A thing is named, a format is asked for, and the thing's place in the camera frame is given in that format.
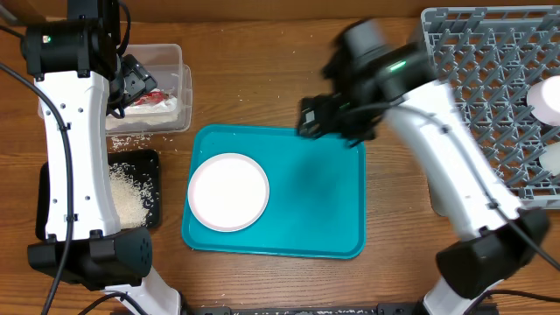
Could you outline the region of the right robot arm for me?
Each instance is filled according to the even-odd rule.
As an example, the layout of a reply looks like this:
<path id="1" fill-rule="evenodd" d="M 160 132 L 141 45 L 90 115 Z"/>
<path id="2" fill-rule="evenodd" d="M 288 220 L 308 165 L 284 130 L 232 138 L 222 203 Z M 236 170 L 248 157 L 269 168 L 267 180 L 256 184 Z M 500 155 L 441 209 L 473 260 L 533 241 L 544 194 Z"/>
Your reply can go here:
<path id="1" fill-rule="evenodd" d="M 413 43 L 390 47 L 364 19 L 336 38 L 323 75 L 332 92 L 301 101 L 297 133 L 335 134 L 353 147 L 386 122 L 413 151 L 458 236 L 437 253 L 440 278 L 414 313 L 472 314 L 502 281 L 544 256 L 548 215 L 526 208 L 495 175 L 425 51 Z"/>

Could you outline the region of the food scraps and rice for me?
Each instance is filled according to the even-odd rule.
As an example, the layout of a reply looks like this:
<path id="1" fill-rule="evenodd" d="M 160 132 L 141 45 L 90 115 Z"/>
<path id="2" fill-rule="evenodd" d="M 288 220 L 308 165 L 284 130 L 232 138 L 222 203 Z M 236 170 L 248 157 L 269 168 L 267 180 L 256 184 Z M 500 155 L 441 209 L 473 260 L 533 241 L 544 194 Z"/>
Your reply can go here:
<path id="1" fill-rule="evenodd" d="M 158 202 L 151 177 L 146 181 L 134 179 L 132 172 L 135 169 L 128 163 L 109 167 L 111 193 L 122 229 L 146 226 Z"/>

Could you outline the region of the large pink plate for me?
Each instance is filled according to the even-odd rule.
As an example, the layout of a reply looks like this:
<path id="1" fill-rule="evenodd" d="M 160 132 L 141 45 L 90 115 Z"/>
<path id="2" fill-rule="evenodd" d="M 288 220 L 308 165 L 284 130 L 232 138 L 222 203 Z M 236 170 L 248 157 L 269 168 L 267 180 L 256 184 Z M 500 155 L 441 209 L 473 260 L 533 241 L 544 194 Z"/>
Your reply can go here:
<path id="1" fill-rule="evenodd" d="M 239 153 L 210 157 L 193 173 L 188 206 L 206 228 L 231 233 L 255 223 L 264 213 L 270 183 L 263 168 Z"/>

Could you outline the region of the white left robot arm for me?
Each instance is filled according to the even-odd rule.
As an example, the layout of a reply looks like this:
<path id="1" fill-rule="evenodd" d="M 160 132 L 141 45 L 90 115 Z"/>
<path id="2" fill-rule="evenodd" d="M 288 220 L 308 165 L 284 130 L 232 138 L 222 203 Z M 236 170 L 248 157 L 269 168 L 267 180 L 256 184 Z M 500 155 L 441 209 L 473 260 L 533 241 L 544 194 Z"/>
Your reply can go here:
<path id="1" fill-rule="evenodd" d="M 106 118 L 156 86 L 126 53 L 129 38 L 120 1 L 71 1 L 65 19 L 26 30 L 25 84 L 43 113 L 49 175 L 44 236 L 27 257 L 54 285 L 100 291 L 134 314 L 184 314 L 153 267 L 149 231 L 123 228 L 111 194 Z"/>

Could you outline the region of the small pink saucer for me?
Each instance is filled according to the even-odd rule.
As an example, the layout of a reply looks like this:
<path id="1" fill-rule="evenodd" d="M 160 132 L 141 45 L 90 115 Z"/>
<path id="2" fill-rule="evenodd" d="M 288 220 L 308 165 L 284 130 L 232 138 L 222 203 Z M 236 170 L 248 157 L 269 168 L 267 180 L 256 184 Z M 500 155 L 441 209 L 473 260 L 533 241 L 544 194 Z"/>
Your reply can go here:
<path id="1" fill-rule="evenodd" d="M 531 114 L 541 123 L 559 125 L 559 82 L 558 75 L 552 76 L 528 91 L 527 104 L 533 108 Z"/>

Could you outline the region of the light green cup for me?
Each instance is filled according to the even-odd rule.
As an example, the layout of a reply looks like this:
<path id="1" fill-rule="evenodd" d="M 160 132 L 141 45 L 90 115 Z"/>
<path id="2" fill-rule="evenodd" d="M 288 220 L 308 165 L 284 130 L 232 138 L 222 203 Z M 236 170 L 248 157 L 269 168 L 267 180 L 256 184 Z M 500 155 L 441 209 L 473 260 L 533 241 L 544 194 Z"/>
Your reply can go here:
<path id="1" fill-rule="evenodd" d="M 543 148 L 544 152 L 539 157 L 541 167 L 552 176 L 560 173 L 560 143 L 556 142 Z"/>

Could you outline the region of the red snack wrapper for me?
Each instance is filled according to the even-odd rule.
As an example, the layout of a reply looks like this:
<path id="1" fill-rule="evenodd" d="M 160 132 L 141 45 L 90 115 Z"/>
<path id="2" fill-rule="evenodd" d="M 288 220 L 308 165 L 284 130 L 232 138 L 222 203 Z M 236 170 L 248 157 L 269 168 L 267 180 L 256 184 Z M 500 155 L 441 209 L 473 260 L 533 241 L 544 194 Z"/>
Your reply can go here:
<path id="1" fill-rule="evenodd" d="M 140 105 L 155 106 L 155 105 L 159 104 L 160 102 L 165 102 L 166 100 L 169 99 L 169 97 L 170 97 L 170 95 L 168 93 L 166 93 L 165 91 L 154 90 L 154 91 L 149 92 L 148 94 L 143 95 L 139 99 L 137 99 L 134 102 L 134 104 L 136 106 L 140 106 Z"/>

